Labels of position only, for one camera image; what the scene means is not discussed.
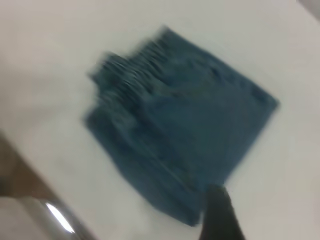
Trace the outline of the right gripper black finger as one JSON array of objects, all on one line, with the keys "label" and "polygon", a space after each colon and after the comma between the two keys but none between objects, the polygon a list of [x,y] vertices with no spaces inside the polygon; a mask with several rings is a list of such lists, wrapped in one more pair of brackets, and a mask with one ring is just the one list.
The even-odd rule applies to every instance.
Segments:
[{"label": "right gripper black finger", "polygon": [[206,210],[200,240],[245,240],[231,198],[224,186],[212,184],[206,192]]}]

